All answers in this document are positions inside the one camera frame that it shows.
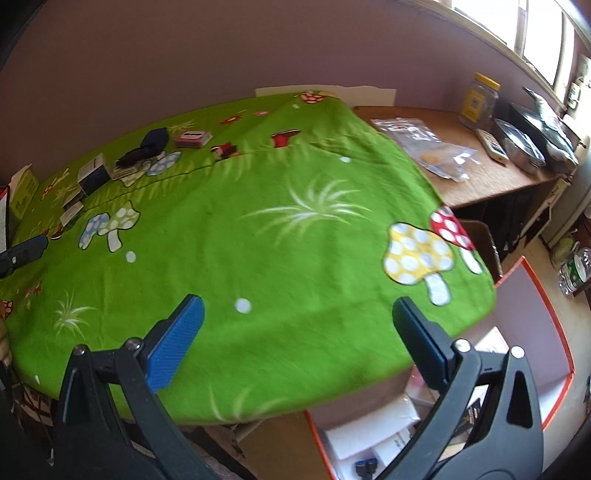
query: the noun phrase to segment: bed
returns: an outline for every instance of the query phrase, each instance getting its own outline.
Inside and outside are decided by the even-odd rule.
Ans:
[[[213,138],[201,149],[171,140],[60,232],[78,169],[160,127]],[[399,296],[452,336],[495,305],[482,260],[421,171],[328,92],[239,100],[124,135],[40,186],[15,242],[40,233],[51,238],[42,259],[0,282],[24,381],[58,396],[74,345],[143,337],[194,293],[204,325],[159,393],[178,423],[301,411],[402,371]]]

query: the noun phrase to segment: pink wall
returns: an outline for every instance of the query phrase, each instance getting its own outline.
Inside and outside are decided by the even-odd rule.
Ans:
[[[58,0],[0,71],[0,182],[43,180],[138,127],[292,83],[398,89],[456,111],[474,71],[529,105],[535,82],[483,41],[394,0]]]

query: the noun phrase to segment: blue gripper pad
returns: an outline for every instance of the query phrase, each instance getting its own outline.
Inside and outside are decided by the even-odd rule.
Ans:
[[[172,325],[148,355],[146,383],[153,393],[170,385],[204,317],[203,300],[196,295],[187,295],[170,316]]]

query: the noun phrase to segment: cardboard box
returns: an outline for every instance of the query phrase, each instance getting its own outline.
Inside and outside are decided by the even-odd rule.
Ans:
[[[31,166],[21,168],[10,180],[9,208],[17,220],[25,215],[37,189],[39,181],[33,175]]]
[[[525,350],[538,391],[542,428],[554,418],[574,377],[574,362],[562,326],[548,296],[524,257],[496,284],[495,310],[460,335],[473,345],[485,339],[490,348],[519,345]],[[405,389],[412,369],[382,383],[306,412],[308,424],[324,464],[333,480],[345,479],[330,451],[325,431],[378,410]],[[368,434],[355,432],[357,437]]]

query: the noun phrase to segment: white paper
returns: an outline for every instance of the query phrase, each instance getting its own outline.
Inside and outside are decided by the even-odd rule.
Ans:
[[[396,89],[378,88],[369,85],[343,87],[341,85],[285,85],[255,89],[255,96],[264,97],[279,93],[301,93],[308,90],[333,92],[350,107],[354,106],[394,106]]]
[[[19,182],[21,181],[22,176],[29,168],[31,168],[31,164],[24,166],[23,168],[21,168],[18,172],[16,172],[12,176],[12,178],[10,179],[10,184],[9,184],[11,192],[17,191],[17,187],[18,187]]]

